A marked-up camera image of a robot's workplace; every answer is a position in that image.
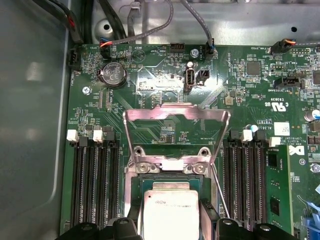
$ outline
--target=barcode label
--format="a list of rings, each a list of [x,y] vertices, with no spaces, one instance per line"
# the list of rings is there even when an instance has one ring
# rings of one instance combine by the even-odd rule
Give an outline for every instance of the barcode label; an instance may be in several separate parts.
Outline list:
[[[273,128],[275,136],[290,136],[289,122],[274,122]]]

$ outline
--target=gray metal panel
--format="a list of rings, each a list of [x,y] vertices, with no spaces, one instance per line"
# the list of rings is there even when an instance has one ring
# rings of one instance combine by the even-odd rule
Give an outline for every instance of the gray metal panel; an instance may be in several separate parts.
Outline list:
[[[0,239],[51,240],[60,221],[66,29],[30,0],[0,1],[0,23]]]
[[[126,23],[130,10],[128,5],[131,0],[109,1],[116,12],[119,12],[121,20]],[[204,3],[209,1],[229,3]],[[261,4],[264,1],[288,4]],[[174,0],[174,2],[174,17],[171,24],[160,32],[146,37],[143,43],[203,44],[206,41],[206,36],[198,22],[178,3],[179,0]],[[250,3],[234,3],[235,0],[190,0],[189,2],[201,2],[194,3],[192,6],[206,20],[215,38],[215,43],[218,45],[273,45],[283,38],[295,38],[300,43],[320,40],[318,25],[320,5],[307,4],[315,3],[315,1],[252,0]],[[291,2],[306,4],[289,4]],[[141,11],[142,17],[135,19],[136,34],[161,25],[169,14],[168,4],[163,0],[145,5],[146,7]],[[104,18],[104,15],[97,5],[95,11],[92,24],[96,30],[101,31],[101,27],[96,25]],[[292,27],[296,27],[297,32],[292,32]]]

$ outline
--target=screw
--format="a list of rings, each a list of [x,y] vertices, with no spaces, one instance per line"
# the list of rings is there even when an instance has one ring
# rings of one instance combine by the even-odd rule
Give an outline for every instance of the screw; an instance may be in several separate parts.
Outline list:
[[[82,88],[82,93],[86,96],[90,95],[91,91],[92,91],[91,88],[88,86],[85,86],[84,88]]]
[[[320,173],[320,165],[316,163],[311,164],[310,171],[314,174]]]
[[[266,226],[266,225],[261,225],[260,228],[263,230],[263,231],[266,231],[266,232],[269,232],[271,230],[270,227]]]
[[[229,219],[225,219],[225,220],[223,220],[223,223],[226,225],[231,225],[232,221],[230,221]]]
[[[191,57],[193,57],[193,58],[197,58],[197,57],[199,57],[199,50],[198,49],[192,49],[191,50],[191,52],[190,52],[190,55],[191,55]]]

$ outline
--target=motherboard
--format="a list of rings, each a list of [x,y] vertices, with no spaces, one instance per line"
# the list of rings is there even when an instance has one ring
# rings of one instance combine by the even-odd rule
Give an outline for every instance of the motherboard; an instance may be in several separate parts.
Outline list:
[[[230,114],[214,160],[230,218],[249,230],[263,222],[307,237],[308,202],[319,205],[320,194],[319,49],[273,54],[270,46],[218,45],[207,59],[204,48],[119,44],[107,56],[99,45],[74,50],[79,68],[70,79],[61,233],[127,215],[127,132],[147,155],[214,152],[216,121],[170,114],[124,124],[129,110],[190,103]],[[131,199],[143,199],[153,182],[177,179],[225,214],[214,183],[201,174],[141,174],[131,180]]]

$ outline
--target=blue connector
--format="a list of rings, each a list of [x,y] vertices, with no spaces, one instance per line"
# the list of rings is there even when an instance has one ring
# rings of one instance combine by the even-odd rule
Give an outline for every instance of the blue connector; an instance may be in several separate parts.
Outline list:
[[[304,219],[304,225],[307,227],[308,240],[320,240],[320,207],[312,202],[307,202],[310,207],[316,210],[313,217]]]

